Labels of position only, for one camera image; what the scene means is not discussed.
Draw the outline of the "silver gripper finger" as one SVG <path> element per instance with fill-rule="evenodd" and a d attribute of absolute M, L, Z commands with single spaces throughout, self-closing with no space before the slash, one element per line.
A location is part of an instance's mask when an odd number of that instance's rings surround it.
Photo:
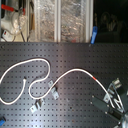
<path fill-rule="evenodd" d="M 114 98 L 115 95 L 117 95 L 117 90 L 122 86 L 119 79 L 113 80 L 108 89 L 107 94 L 104 96 L 103 100 L 108 103 L 111 99 Z"/>

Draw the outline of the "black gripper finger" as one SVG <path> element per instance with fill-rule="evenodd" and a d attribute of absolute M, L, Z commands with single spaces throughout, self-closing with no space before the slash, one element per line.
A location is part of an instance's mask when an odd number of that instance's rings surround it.
<path fill-rule="evenodd" d="M 118 110 L 116 110 L 115 108 L 112 108 L 109 104 L 100 100 L 99 98 L 93 96 L 92 104 L 98 109 L 100 109 L 101 111 L 103 111 L 105 114 L 109 115 L 111 118 L 115 120 L 121 119 L 121 113 Z"/>

